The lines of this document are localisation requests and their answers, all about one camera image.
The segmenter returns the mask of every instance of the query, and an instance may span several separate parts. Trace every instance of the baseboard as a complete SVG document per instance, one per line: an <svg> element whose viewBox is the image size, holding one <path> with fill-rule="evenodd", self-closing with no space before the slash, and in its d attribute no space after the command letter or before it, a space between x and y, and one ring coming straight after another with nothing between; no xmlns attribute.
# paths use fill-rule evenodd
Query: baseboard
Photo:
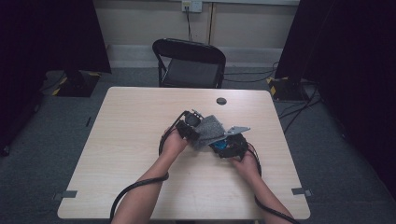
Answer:
<svg viewBox="0 0 396 224"><path fill-rule="evenodd" d="M272 67L279 61L282 49L241 49L219 47L227 59L227 67ZM157 67L151 46L108 45L111 67Z"/></svg>

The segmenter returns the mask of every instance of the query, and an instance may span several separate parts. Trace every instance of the wooden table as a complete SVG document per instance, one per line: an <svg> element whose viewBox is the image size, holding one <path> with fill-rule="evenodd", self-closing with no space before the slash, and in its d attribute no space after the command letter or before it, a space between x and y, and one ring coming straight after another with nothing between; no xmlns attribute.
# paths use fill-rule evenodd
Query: wooden table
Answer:
<svg viewBox="0 0 396 224"><path fill-rule="evenodd" d="M219 97L227 104L218 105ZM134 87L108 90L67 188L77 196L63 198L58 216L108 218L120 191L157 159L163 131L191 109L215 115L226 130L250 127L243 135L259 154L264 181L295 218L309 218L305 196L291 192L301 183L267 91ZM210 147L187 147L169 174L152 219L261 218L247 184Z"/></svg>

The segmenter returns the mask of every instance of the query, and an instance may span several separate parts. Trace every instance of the wall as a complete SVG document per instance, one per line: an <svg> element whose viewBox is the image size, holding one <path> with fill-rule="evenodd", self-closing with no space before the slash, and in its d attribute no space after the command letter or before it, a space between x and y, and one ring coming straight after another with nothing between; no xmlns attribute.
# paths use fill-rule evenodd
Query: wall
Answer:
<svg viewBox="0 0 396 224"><path fill-rule="evenodd" d="M257 4L258 1L253 1L254 4L220 2L203 2L202 13L190 13L193 41L224 49L228 62L231 58L240 61L239 53L234 53L240 49L244 52L243 58L250 55L253 60L257 57L251 54L264 49L264 53L270 54L267 63L276 62L298 1L263 0L267 5ZM149 50L159 38L189 38L187 16L181 12L180 1L94 0L94 3L104 40L109 45L146 46Z"/></svg>

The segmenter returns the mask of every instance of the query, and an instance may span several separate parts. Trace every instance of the gray carpet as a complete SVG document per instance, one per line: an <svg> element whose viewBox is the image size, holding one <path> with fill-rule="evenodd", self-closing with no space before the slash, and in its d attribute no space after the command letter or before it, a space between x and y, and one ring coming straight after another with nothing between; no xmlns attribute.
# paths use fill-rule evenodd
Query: gray carpet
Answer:
<svg viewBox="0 0 396 224"><path fill-rule="evenodd" d="M227 68L226 73L270 68ZM62 72L48 73L44 86ZM228 75L257 80L264 75ZM112 86L155 87L156 68L113 68L104 74L91 98L46 94L39 111L0 158L0 223L107 223L107 220L61 220L55 192L64 191L78 163L106 90ZM312 93L313 86L307 86ZM223 89L268 90L264 80L231 82ZM293 103L275 103L280 114ZM285 128L292 116L281 120ZM286 133L291 155L308 197L311 218L301 223L396 223L396 203L361 154L342 138L337 120L323 103L307 108Z"/></svg>

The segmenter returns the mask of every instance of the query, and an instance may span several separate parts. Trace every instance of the black folding chair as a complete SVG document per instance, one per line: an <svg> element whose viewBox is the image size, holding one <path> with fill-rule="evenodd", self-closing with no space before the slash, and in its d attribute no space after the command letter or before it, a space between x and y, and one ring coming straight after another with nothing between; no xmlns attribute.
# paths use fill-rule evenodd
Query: black folding chair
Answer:
<svg viewBox="0 0 396 224"><path fill-rule="evenodd" d="M226 59L216 47L165 38L155 41L152 49L158 59L160 87L221 88ZM168 67L163 57L171 59Z"/></svg>

